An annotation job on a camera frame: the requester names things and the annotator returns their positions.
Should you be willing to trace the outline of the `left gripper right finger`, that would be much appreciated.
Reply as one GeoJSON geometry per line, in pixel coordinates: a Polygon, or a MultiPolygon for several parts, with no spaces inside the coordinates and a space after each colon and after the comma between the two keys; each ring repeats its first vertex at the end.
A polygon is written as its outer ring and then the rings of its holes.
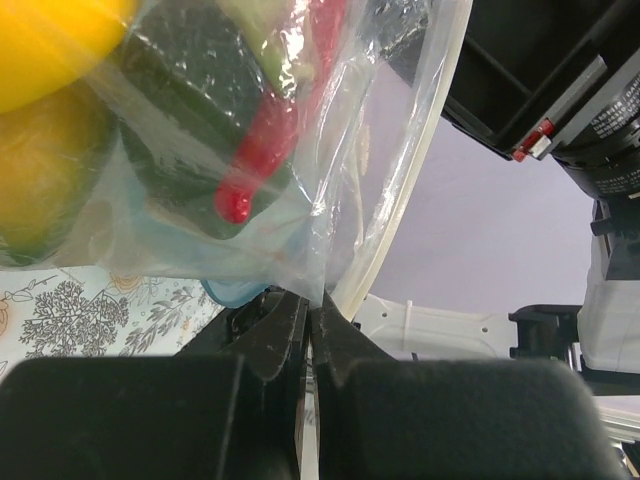
{"type": "Polygon", "coordinates": [[[553,360],[404,361],[331,300],[309,315],[323,479],[623,479],[585,382],[553,360]]]}

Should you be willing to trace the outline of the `red chili pepper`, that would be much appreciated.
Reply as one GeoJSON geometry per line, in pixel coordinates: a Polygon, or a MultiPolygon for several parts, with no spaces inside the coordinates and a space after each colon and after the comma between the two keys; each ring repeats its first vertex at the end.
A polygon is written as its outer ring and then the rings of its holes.
{"type": "Polygon", "coordinates": [[[249,129],[213,197],[232,224],[286,163],[313,122],[339,49],[346,1],[218,1],[266,76],[249,129]]]}

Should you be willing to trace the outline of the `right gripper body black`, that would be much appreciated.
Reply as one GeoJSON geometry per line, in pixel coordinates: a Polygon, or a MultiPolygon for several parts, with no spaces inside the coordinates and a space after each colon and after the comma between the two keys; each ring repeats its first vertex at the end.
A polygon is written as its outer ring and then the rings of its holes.
{"type": "Polygon", "coordinates": [[[508,161],[552,156],[591,198],[638,196],[638,2],[474,2],[443,116],[508,161]]]}

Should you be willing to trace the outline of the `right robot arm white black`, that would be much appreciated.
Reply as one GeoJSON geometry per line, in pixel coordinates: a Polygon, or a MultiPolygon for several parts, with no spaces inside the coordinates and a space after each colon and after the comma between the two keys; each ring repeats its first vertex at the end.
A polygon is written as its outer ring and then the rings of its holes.
{"type": "Polygon", "coordinates": [[[593,200],[585,299],[482,315],[371,295],[356,325],[415,359],[555,359],[596,395],[637,395],[638,3],[475,2],[443,116],[505,160],[553,158],[593,200]]]}

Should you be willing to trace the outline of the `orange green mango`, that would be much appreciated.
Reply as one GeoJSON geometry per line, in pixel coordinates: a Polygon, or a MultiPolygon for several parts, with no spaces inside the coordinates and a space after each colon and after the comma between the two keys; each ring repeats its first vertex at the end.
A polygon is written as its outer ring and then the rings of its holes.
{"type": "Polygon", "coordinates": [[[76,83],[1,115],[1,266],[48,260],[111,157],[117,119],[76,83]]]}

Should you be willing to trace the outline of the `dark green lime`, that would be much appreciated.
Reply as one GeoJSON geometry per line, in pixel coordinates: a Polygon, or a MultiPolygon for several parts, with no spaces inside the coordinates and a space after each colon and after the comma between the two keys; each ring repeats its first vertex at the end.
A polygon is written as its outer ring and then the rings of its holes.
{"type": "Polygon", "coordinates": [[[121,121],[125,151],[147,194],[177,220],[217,240],[240,233],[214,194],[265,94],[294,99],[295,67],[281,46],[250,49],[214,1],[159,1],[121,45],[121,74],[142,104],[121,121]]]}

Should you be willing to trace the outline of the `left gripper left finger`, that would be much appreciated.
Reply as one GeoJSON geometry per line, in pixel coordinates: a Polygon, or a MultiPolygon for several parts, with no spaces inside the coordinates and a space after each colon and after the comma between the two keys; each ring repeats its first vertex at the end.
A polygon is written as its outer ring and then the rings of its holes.
{"type": "Polygon", "coordinates": [[[297,479],[307,302],[270,292],[171,356],[41,357],[1,383],[5,479],[297,479]]]}

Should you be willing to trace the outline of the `clear zip top bag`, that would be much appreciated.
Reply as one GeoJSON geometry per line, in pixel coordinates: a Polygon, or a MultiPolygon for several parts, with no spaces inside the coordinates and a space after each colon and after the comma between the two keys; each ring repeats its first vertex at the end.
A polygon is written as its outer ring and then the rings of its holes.
{"type": "Polygon", "coordinates": [[[468,1],[5,1],[1,267],[278,286],[346,317],[390,248],[468,1]]]}

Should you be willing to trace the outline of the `yellow lemon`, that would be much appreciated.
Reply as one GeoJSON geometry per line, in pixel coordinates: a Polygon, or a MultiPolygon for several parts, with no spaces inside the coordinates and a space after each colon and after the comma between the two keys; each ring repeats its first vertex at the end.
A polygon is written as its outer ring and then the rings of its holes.
{"type": "Polygon", "coordinates": [[[1,111],[78,80],[123,40],[139,1],[3,1],[1,111]]]}

